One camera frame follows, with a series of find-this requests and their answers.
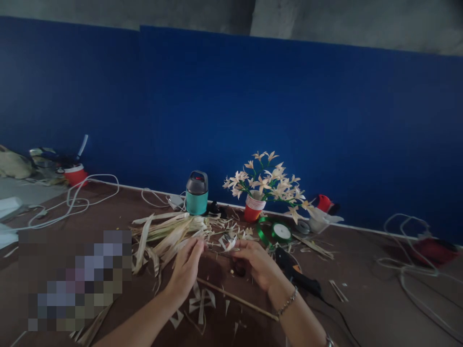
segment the hand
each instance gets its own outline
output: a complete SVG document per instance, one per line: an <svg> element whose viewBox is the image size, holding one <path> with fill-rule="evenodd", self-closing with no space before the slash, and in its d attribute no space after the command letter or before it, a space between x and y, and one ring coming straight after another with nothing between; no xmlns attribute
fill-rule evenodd
<svg viewBox="0 0 463 347"><path fill-rule="evenodd" d="M246 261L252 277L265 292L268 292L273 284L281 283L286 279L278 265L257 242L238 240L235 247L240 250L232 253L233 259Z"/></svg>
<svg viewBox="0 0 463 347"><path fill-rule="evenodd" d="M203 239L192 238L177 254L174 272L165 292L182 303L187 299L196 281L199 258L206 247Z"/></svg>

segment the wrist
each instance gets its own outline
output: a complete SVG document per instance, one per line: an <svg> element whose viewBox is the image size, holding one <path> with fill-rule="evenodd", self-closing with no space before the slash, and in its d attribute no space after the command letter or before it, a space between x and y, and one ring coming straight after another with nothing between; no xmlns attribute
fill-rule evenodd
<svg viewBox="0 0 463 347"><path fill-rule="evenodd" d="M284 276L279 278L279 281L270 285L267 293L273 308L276 310L281 309L291 295L293 295L294 290L294 285Z"/></svg>
<svg viewBox="0 0 463 347"><path fill-rule="evenodd" d="M186 300L186 297L182 293L176 290L172 290L167 286L162 292L159 293L160 297L162 297L162 300L171 304L172 307L175 307L176 311Z"/></svg>

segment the blue wall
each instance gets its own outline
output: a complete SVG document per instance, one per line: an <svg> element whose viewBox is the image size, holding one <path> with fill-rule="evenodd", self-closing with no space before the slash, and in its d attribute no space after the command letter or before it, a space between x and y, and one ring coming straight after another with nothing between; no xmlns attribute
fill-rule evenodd
<svg viewBox="0 0 463 347"><path fill-rule="evenodd" d="M276 150L349 225L402 212L463 243L459 57L10 18L0 31L0 143L13 150L71 150L88 133L90 173L180 193L199 169L211 199L235 204L223 178Z"/></svg>
<svg viewBox="0 0 463 347"><path fill-rule="evenodd" d="M237 203L223 178L276 150L347 224L381 230L402 212L462 243L462 58L153 27L141 44L165 144L155 187L179 191L198 168L211 198Z"/></svg>
<svg viewBox="0 0 463 347"><path fill-rule="evenodd" d="M154 146L139 33L7 17L0 32L0 144L70 154L89 134L86 170L139 185Z"/></svg>

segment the ribbon spool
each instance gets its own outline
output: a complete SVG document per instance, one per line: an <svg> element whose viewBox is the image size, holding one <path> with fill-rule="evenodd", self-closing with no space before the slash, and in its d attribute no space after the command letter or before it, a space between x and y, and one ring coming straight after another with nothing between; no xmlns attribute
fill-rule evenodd
<svg viewBox="0 0 463 347"><path fill-rule="evenodd" d="M261 217L257 223L256 229L265 247L270 246L270 249L273 249L272 243L269 241L267 236L265 236L265 234L262 231L262 227L260 226L260 224L264 222L272 223L272 237L278 243L288 243L291 241L292 234L289 230L289 227L286 224L274 221L272 218L269 217Z"/></svg>
<svg viewBox="0 0 463 347"><path fill-rule="evenodd" d="M298 223L296 224L296 229L304 235L308 235L311 232L310 225L308 225L303 220L298 220Z"/></svg>

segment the black glue gun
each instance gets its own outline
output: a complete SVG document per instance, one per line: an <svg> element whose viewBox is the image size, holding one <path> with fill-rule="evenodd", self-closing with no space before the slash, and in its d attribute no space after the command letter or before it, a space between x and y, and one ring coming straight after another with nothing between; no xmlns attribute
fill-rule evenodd
<svg viewBox="0 0 463 347"><path fill-rule="evenodd" d="M322 287L317 280L311 280L300 272L299 266L283 249L278 247L275 250L276 263L283 270L286 278L300 288L307 290L313 296L322 297Z"/></svg>

